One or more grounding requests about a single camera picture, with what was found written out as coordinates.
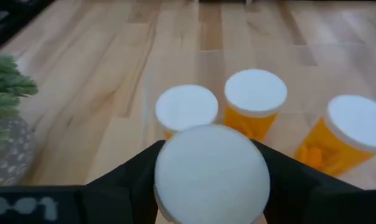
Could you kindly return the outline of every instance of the white bottle cap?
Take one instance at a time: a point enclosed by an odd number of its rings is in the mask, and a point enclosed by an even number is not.
[[[159,153],[155,185],[166,212],[183,224],[252,223],[270,194],[270,175],[255,145],[211,124],[173,135]]]
[[[376,152],[376,102],[358,95],[333,98],[327,107],[327,127],[344,143]]]
[[[232,75],[224,88],[229,105],[240,114],[264,118],[283,106],[288,91],[283,81],[266,70],[242,70]]]
[[[198,85],[181,85],[166,90],[156,102],[156,117],[164,129],[175,133],[210,124],[219,104],[214,94]]]

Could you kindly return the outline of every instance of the gray speckled pot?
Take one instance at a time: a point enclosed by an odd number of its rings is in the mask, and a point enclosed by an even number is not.
[[[34,133],[19,116],[0,121],[10,130],[4,149],[0,149],[0,185],[17,184],[33,163],[37,144]]]

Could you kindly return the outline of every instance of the wooden floor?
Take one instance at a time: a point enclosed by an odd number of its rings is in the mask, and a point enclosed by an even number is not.
[[[266,143],[292,155],[333,96],[376,99],[376,2],[58,0],[1,52],[40,86],[21,104],[42,149],[29,183],[83,184],[162,138],[164,90],[203,85],[223,108],[247,68],[286,82]],[[341,179],[376,188],[376,157]]]

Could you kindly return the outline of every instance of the black device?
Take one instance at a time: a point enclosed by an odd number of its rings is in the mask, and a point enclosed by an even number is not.
[[[376,190],[359,189],[252,142],[270,172],[264,211],[269,224],[376,223]],[[164,143],[155,142],[87,185],[0,187],[0,223],[153,224],[154,167]]]

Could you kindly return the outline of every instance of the green plant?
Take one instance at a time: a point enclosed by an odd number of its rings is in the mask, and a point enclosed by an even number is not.
[[[0,119],[17,115],[19,97],[36,93],[35,81],[20,73],[15,59],[12,56],[0,55]],[[8,136],[8,130],[0,128],[0,149],[4,147]]]

